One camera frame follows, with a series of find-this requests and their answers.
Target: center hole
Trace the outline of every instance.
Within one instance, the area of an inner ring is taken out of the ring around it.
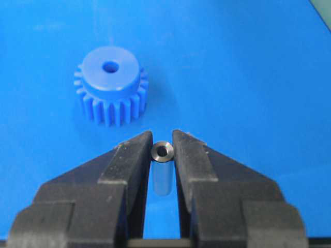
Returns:
[[[103,70],[107,73],[114,73],[118,71],[118,63],[114,61],[106,61],[103,66]]]
[[[159,148],[157,148],[157,155],[159,155],[160,157],[165,157],[166,155],[168,155],[168,150],[165,146],[160,146]]]

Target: plastic gear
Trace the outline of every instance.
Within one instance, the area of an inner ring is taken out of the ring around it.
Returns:
[[[74,76],[82,110],[96,123],[120,126],[145,110],[147,73],[128,50],[97,48],[87,54]]]

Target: spur gear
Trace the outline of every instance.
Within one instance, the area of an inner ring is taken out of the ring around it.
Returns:
[[[147,73],[128,50],[97,48],[87,54],[74,76],[83,113],[96,123],[120,126],[145,110]]]

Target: blue plastic gear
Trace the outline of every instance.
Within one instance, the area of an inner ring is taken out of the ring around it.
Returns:
[[[147,73],[128,50],[97,48],[87,54],[74,76],[82,110],[96,123],[120,126],[145,110]]]

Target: gear hub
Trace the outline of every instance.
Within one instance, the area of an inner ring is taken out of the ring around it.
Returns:
[[[97,48],[87,54],[74,75],[76,94],[88,119],[120,126],[144,112],[147,74],[128,50]]]

